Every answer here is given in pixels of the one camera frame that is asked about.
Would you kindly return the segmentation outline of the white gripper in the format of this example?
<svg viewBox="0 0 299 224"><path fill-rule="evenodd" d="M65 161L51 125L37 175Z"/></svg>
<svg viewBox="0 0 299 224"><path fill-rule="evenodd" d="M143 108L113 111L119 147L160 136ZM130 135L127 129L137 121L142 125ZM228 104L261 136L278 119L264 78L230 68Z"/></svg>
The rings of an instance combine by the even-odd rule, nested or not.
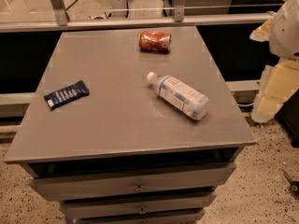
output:
<svg viewBox="0 0 299 224"><path fill-rule="evenodd" d="M287 0L274 19L265 21L249 36L253 41L269 40L270 51L283 60L267 65L262 72L259 92L251 118L266 123L299 90L299 0Z"/></svg>

